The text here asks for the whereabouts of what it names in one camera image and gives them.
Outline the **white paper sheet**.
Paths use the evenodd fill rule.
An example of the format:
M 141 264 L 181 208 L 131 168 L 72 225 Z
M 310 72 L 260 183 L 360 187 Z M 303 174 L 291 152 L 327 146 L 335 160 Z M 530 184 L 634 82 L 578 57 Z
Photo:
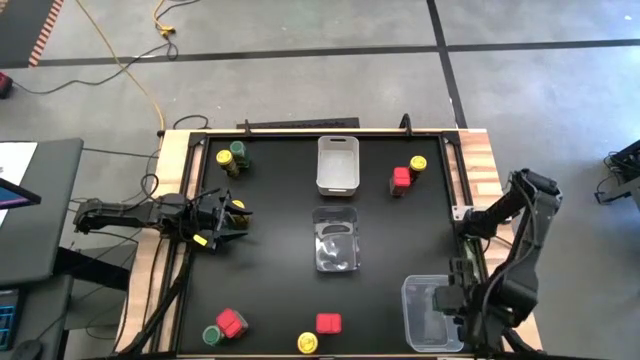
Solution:
M 37 146 L 37 142 L 0 142 L 0 178 L 22 187 L 21 181 L 26 175 Z M 0 226 L 9 210 L 0 210 Z

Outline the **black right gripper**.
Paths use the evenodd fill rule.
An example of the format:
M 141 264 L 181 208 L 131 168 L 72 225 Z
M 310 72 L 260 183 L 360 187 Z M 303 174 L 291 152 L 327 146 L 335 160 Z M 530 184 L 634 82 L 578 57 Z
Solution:
M 451 258 L 448 284 L 438 286 L 434 293 L 434 308 L 454 317 L 459 325 L 461 341 L 478 349 L 481 346 L 481 294 L 474 263 L 464 258 Z

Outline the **clear plastic container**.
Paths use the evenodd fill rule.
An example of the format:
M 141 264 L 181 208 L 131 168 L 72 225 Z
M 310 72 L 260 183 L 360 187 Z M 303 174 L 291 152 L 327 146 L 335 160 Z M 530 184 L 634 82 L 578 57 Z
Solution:
M 434 308 L 435 289 L 447 275 L 410 275 L 401 288 L 405 338 L 419 353 L 454 353 L 463 349 L 454 317 Z

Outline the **grey translucent plastic bin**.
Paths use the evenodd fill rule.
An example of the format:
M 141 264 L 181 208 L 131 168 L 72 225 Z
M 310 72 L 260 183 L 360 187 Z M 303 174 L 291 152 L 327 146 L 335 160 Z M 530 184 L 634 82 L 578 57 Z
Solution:
M 318 207 L 312 213 L 318 272 L 352 272 L 360 267 L 357 210 L 351 206 Z

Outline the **red lid paprika tin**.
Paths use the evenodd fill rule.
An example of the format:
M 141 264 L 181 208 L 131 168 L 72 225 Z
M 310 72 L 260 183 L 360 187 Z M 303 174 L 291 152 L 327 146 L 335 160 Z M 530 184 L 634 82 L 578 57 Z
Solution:
M 241 337 L 248 329 L 244 317 L 234 309 L 226 308 L 216 317 L 216 325 L 226 338 Z
M 318 334 L 335 335 L 342 332 L 342 316 L 339 313 L 318 313 L 315 320 Z
M 389 180 L 389 191 L 393 197 L 402 197 L 411 187 L 409 169 L 395 167 Z

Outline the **black mat with striped edge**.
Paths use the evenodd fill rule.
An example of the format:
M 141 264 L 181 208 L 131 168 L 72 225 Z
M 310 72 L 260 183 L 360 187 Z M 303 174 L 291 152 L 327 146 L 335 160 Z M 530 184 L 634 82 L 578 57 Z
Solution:
M 65 0 L 0 0 L 0 69 L 36 67 Z

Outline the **black diagonal strut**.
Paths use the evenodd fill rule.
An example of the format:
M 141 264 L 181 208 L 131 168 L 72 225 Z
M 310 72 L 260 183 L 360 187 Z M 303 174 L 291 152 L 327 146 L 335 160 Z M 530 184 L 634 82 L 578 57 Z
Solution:
M 163 322 L 170 305 L 186 287 L 186 282 L 189 278 L 189 271 L 191 267 L 190 262 L 190 250 L 186 249 L 181 267 L 172 285 L 168 288 L 165 295 L 161 298 L 159 305 L 151 314 L 149 320 L 135 335 L 132 342 L 123 350 L 115 354 L 116 360 L 135 360 L 142 354 L 143 348 L 145 347 L 149 339 L 155 334 L 156 328 Z

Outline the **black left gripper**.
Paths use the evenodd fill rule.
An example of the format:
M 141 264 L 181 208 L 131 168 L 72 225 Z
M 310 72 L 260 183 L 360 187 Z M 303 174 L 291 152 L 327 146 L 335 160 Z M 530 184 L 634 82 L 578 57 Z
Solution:
M 218 250 L 225 244 L 248 234 L 242 230 L 222 230 L 227 212 L 233 216 L 250 216 L 252 211 L 227 206 L 228 192 L 206 192 L 190 201 L 188 239 L 206 250 Z

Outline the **black desk crossbar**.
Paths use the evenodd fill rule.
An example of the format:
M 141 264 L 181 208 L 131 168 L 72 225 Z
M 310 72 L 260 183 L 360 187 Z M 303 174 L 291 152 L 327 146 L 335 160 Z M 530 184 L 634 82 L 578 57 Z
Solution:
M 111 289 L 128 288 L 127 263 L 135 254 L 133 245 L 71 250 L 60 247 L 53 266 L 54 275 L 69 275 L 74 280 L 91 282 Z

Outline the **black table mat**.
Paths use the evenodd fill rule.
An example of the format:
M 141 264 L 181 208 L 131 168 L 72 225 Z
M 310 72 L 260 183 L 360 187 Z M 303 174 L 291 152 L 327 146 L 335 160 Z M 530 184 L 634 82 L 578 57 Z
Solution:
M 361 138 L 360 185 L 339 204 L 358 214 L 360 267 L 316 270 L 312 213 L 334 204 L 316 186 L 315 138 L 247 141 L 249 169 L 228 177 L 214 159 L 205 189 L 226 188 L 253 212 L 245 237 L 216 254 L 195 252 L 182 312 L 182 355 L 293 355 L 298 336 L 318 313 L 339 313 L 342 332 L 324 336 L 319 352 L 399 355 L 410 352 L 404 333 L 401 287 L 410 275 L 445 274 L 458 254 L 438 138 Z M 402 197 L 389 180 L 421 155 L 428 166 Z M 248 323 L 239 338 L 211 347 L 203 330 L 224 309 Z

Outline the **yellow lid spice jar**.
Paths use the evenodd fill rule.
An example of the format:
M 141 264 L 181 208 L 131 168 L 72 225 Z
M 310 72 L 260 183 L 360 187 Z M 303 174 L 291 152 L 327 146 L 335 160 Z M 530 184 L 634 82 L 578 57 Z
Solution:
M 411 183 L 416 182 L 427 166 L 427 159 L 421 155 L 415 155 L 410 159 L 408 170 Z
M 239 167 L 230 150 L 223 149 L 218 151 L 216 154 L 216 162 L 227 176 L 237 177 L 239 175 Z
M 233 200 L 232 203 L 238 207 L 238 208 L 245 208 L 245 204 L 241 201 L 241 200 Z M 234 224 L 234 227 L 237 229 L 247 229 L 249 227 L 249 223 L 250 223 L 250 216 L 249 215 L 231 215 L 231 219 L 232 222 Z
M 298 351 L 302 354 L 309 355 L 316 352 L 319 345 L 317 336 L 312 332 L 301 333 L 296 341 Z

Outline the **white plastic bin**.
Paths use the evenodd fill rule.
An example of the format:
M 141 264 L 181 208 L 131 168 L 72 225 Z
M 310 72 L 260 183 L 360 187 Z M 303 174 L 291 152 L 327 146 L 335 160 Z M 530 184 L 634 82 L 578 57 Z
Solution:
M 350 197 L 360 185 L 359 140 L 321 136 L 317 142 L 316 185 L 323 196 Z

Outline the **tablet screen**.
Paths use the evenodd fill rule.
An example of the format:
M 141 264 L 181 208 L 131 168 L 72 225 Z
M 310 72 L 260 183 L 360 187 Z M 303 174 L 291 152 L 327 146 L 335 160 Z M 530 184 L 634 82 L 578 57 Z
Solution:
M 41 197 L 3 178 L 0 178 L 0 210 L 38 205 Z

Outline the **grey desk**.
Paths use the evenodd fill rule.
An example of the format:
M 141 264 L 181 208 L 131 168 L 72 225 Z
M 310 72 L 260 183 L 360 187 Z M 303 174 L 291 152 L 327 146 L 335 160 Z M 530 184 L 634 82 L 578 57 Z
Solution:
M 11 209 L 0 224 L 0 287 L 37 282 L 53 273 L 84 142 L 40 142 L 20 185 L 38 205 Z

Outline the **green lid spice jar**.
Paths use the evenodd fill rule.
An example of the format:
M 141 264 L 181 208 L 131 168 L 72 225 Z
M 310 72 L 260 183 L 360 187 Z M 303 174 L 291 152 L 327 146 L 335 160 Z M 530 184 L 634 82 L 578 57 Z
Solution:
M 225 339 L 225 335 L 218 325 L 207 326 L 202 332 L 202 340 L 211 347 L 217 346 Z
M 229 145 L 229 151 L 240 169 L 248 169 L 250 167 L 250 158 L 246 145 L 242 141 L 233 141 Z

